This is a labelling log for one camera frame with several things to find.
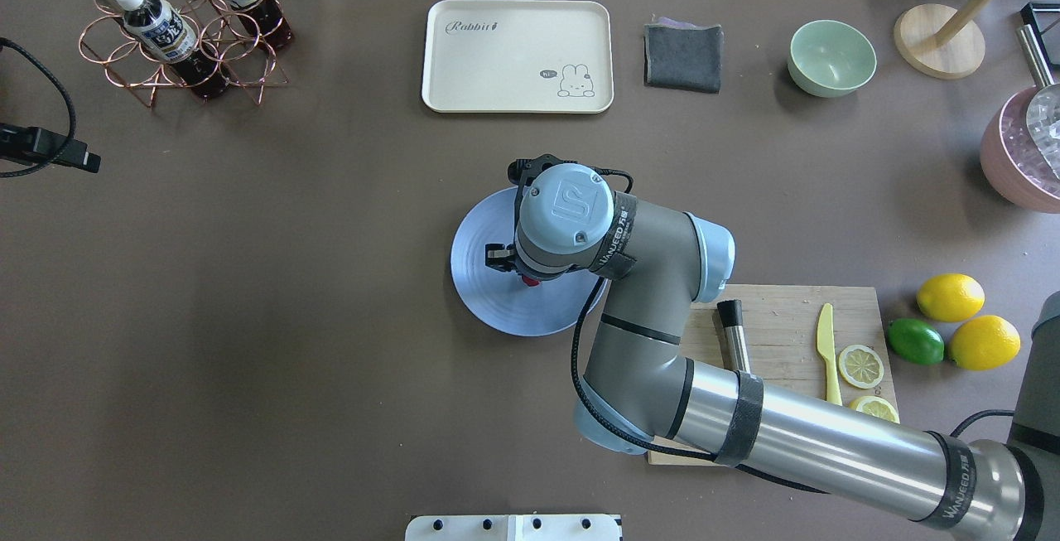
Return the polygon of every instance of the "green bowl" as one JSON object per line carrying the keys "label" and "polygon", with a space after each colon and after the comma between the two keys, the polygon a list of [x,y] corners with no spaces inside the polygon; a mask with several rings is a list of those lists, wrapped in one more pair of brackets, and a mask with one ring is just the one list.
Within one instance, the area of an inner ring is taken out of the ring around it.
{"label": "green bowl", "polygon": [[862,32],[842,21],[811,21],[792,36],[788,72],[813,95],[847,95],[876,73],[876,51]]}

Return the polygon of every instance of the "metal scoop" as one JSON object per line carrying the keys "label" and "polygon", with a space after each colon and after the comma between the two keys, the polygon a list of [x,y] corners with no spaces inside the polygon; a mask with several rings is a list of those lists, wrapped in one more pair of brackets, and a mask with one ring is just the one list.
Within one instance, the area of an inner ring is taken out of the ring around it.
{"label": "metal scoop", "polygon": [[1060,178],[1060,85],[1053,81],[1034,28],[1024,24],[1020,28],[1019,38],[1035,84],[1040,88],[1027,104],[1027,130],[1044,156],[1045,163]]}

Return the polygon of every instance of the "light blue joint cap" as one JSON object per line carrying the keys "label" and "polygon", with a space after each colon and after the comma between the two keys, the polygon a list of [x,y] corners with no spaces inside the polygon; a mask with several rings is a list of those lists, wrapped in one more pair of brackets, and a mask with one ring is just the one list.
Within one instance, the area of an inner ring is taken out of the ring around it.
{"label": "light blue joint cap", "polygon": [[[604,399],[600,398],[600,395],[598,395],[596,390],[594,390],[588,383],[585,382],[585,380],[582,380],[582,389],[585,390],[585,394],[589,397],[589,402],[593,403],[598,413],[603,415],[604,419],[611,421],[612,424],[639,440],[646,442],[652,441],[651,436],[637,429],[637,426],[628,421],[625,417],[622,417],[618,411],[612,408],[611,405],[604,401]],[[585,409],[585,405],[582,404],[581,400],[579,400],[578,405],[575,406],[575,424],[578,425],[578,431],[581,432],[585,439],[597,446],[606,448],[606,450],[634,455],[648,452],[643,448],[630,443],[617,435],[608,432],[603,425],[594,419],[593,415],[589,415],[589,412]]]}
{"label": "light blue joint cap", "polygon": [[596,245],[614,216],[603,177],[583,164],[560,164],[523,192],[519,228],[541,250],[567,256]]}
{"label": "light blue joint cap", "polygon": [[700,239],[700,294],[693,299],[697,303],[710,302],[725,290],[732,264],[736,262],[736,241],[726,227],[697,219],[685,212],[692,220],[695,235]]}
{"label": "light blue joint cap", "polygon": [[1060,291],[1049,295],[1049,298],[1045,299],[1042,304],[1042,314],[1038,317],[1038,324],[1030,329],[1030,335],[1034,336],[1035,331],[1039,327],[1045,326],[1045,322],[1050,319],[1056,319],[1060,317]]}

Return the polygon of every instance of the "blue plate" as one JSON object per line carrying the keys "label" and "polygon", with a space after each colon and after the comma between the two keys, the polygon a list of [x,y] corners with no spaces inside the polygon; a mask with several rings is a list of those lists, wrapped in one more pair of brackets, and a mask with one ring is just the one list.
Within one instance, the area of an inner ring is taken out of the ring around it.
{"label": "blue plate", "polygon": [[[512,242],[515,187],[482,198],[453,238],[449,269],[467,309],[487,326],[513,336],[547,336],[578,321],[597,277],[588,270],[527,286],[514,272],[485,266],[485,244]],[[593,306],[603,296],[600,290]]]}

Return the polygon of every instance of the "round wooden base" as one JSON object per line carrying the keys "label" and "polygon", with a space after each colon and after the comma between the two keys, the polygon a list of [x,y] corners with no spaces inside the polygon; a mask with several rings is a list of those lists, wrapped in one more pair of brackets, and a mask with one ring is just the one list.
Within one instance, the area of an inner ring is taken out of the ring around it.
{"label": "round wooden base", "polygon": [[947,5],[917,5],[898,17],[895,46],[916,70],[939,77],[959,80],[975,72],[986,56],[983,32],[969,21],[949,42],[939,46],[935,35],[957,10]]}

